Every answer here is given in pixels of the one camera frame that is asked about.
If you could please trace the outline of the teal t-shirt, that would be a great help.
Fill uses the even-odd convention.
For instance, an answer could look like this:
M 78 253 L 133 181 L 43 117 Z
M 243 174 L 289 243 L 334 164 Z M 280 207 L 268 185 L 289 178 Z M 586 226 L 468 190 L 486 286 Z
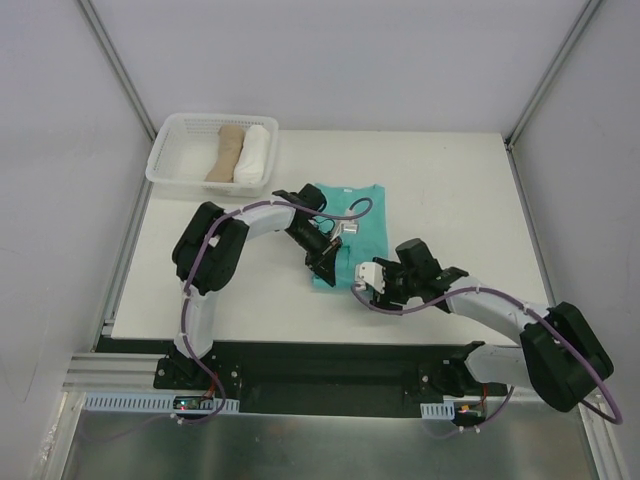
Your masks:
M 374 257 L 386 258 L 389 255 L 386 191 L 378 184 L 363 188 L 332 187 L 320 183 L 315 186 L 326 198 L 324 211 L 331 215 L 348 215 L 347 210 L 360 198 L 370 198 L 373 201 L 369 213 L 357 220 L 357 231 L 343 232 L 340 235 L 342 247 L 335 261 L 334 289 L 348 290 L 354 281 L 354 270 L 358 264 L 369 262 Z

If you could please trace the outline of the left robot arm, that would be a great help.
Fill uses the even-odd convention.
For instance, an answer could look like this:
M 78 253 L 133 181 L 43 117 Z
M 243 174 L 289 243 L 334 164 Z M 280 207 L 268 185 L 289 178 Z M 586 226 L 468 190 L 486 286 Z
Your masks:
M 188 388 L 204 387 L 211 377 L 205 360 L 213 346 L 213 317 L 218 293 L 234 276 L 245 244 L 261 235 L 283 231 L 305 251 L 305 265 L 336 285 L 340 234 L 320 230 L 317 216 L 335 223 L 353 215 L 327 210 L 319 188 L 307 184 L 298 192 L 277 190 L 268 200 L 234 211 L 205 202 L 193 215 L 172 252 L 181 281 L 182 307 L 178 333 L 168 358 Z

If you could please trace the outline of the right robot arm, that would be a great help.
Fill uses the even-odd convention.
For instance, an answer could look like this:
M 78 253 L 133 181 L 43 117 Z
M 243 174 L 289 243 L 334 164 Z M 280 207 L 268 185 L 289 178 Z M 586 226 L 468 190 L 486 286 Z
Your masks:
M 458 349 L 429 377 L 440 393 L 462 397 L 489 383 L 523 387 L 568 412 L 613 374 L 611 358 L 575 305 L 528 303 L 460 268 L 442 268 L 420 239 L 402 243 L 396 254 L 394 261 L 375 257 L 356 269 L 358 288 L 371 294 L 370 309 L 408 314 L 409 301 L 420 299 L 423 308 L 474 320 L 512 342 L 474 341 Z

